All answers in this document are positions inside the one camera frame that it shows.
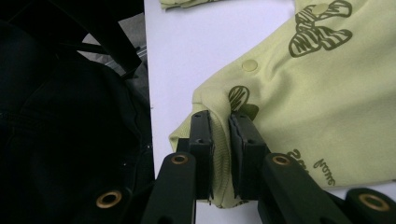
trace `bolt hole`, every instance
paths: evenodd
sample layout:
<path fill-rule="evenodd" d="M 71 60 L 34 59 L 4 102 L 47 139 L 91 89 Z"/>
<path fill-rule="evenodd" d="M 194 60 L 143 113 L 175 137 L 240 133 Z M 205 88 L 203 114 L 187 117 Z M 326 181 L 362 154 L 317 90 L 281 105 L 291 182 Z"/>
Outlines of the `bolt hole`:
<path fill-rule="evenodd" d="M 160 217 L 157 222 L 158 224 L 173 224 L 173 220 L 170 217 Z"/>
<path fill-rule="evenodd" d="M 387 202 L 373 194 L 361 194 L 359 195 L 359 200 L 367 207 L 379 212 L 387 212 L 390 209 Z"/>
<path fill-rule="evenodd" d="M 111 190 L 99 196 L 96 206 L 100 208 L 111 208 L 121 201 L 122 194 L 118 190 Z"/>
<path fill-rule="evenodd" d="M 107 195 L 105 198 L 103 198 L 103 202 L 104 203 L 113 203 L 114 201 L 116 201 L 117 197 L 116 195 Z"/>
<path fill-rule="evenodd" d="M 184 164 L 189 160 L 189 158 L 185 155 L 176 155 L 174 157 L 172 157 L 172 163 L 180 165 L 180 164 Z"/>
<path fill-rule="evenodd" d="M 275 156 L 273 157 L 273 162 L 278 164 L 278 165 L 289 165 L 290 161 L 288 158 L 284 156 Z"/>

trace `white table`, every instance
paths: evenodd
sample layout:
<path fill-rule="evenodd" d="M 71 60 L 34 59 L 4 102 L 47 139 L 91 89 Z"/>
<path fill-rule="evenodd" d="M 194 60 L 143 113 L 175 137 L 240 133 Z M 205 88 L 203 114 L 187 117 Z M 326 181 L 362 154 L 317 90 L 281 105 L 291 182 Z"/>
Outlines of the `white table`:
<path fill-rule="evenodd" d="M 293 0 L 226 0 L 161 9 L 145 0 L 156 175 L 172 153 L 168 136 L 190 114 L 193 91 L 294 15 Z M 396 200 L 396 184 L 376 189 Z M 344 197 L 345 190 L 334 193 Z M 197 204 L 198 224 L 261 223 L 257 203 L 233 209 Z"/>

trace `dark cloth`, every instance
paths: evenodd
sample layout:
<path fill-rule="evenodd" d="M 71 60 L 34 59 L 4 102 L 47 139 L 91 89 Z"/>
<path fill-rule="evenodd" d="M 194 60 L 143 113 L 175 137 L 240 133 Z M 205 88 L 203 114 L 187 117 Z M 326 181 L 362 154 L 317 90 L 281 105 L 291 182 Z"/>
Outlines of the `dark cloth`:
<path fill-rule="evenodd" d="M 124 82 L 58 58 L 0 22 L 1 223 L 70 223 L 103 189 L 136 189 L 139 163 L 153 178 L 149 118 Z"/>

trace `snap button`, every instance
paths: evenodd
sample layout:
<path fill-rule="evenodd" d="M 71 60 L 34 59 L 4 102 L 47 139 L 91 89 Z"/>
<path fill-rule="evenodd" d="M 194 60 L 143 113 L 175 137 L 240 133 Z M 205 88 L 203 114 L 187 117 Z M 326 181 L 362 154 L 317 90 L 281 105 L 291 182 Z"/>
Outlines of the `snap button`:
<path fill-rule="evenodd" d="M 256 70 L 257 66 L 258 64 L 254 60 L 247 60 L 242 63 L 242 68 L 247 72 Z"/>
<path fill-rule="evenodd" d="M 314 8 L 312 8 L 312 14 L 314 14 L 315 16 L 319 16 L 320 14 L 327 11 L 328 8 L 329 5 L 326 3 L 318 4 Z"/>

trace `green garment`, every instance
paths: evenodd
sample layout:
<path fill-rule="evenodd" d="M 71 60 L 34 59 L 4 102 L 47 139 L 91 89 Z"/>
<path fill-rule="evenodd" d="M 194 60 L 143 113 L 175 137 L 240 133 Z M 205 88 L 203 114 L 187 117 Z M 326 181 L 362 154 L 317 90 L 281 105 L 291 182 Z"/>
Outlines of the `green garment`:
<path fill-rule="evenodd" d="M 323 188 L 396 178 L 395 11 L 394 0 L 296 0 L 295 17 L 195 90 L 191 114 L 212 118 L 212 203 L 241 203 L 227 123 L 238 110 Z M 190 117 L 171 134 L 173 149 L 189 128 Z"/>
<path fill-rule="evenodd" d="M 193 7 L 198 4 L 207 2 L 216 2 L 219 0 L 160 0 L 162 8 L 169 7 Z"/>

